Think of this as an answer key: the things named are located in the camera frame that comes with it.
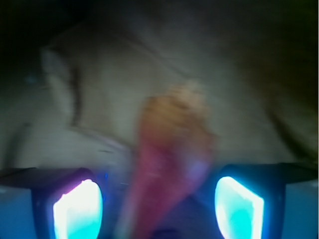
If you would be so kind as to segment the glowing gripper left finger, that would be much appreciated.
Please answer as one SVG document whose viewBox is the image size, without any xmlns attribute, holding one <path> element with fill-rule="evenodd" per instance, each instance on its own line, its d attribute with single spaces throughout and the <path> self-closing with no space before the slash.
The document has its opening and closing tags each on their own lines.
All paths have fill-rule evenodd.
<svg viewBox="0 0 319 239">
<path fill-rule="evenodd" d="M 0 171 L 2 239 L 96 239 L 102 192 L 87 168 Z"/>
</svg>

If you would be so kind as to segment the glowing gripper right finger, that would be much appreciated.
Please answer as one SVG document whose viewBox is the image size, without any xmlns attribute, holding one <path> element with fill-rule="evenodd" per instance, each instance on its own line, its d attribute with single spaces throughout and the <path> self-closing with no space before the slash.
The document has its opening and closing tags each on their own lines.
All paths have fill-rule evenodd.
<svg viewBox="0 0 319 239">
<path fill-rule="evenodd" d="M 214 208 L 225 239 L 317 239 L 318 165 L 228 164 L 217 177 Z"/>
</svg>

